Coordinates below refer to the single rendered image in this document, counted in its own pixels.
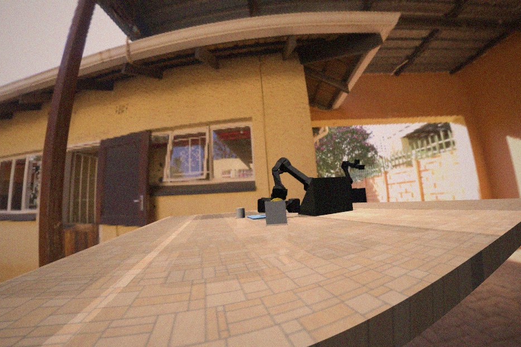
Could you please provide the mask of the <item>light blue mat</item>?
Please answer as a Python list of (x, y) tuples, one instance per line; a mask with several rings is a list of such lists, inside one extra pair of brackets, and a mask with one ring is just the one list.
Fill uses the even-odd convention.
[(247, 218), (250, 218), (252, 220), (257, 220), (257, 219), (266, 219), (266, 215), (253, 215), (253, 216), (247, 216)]

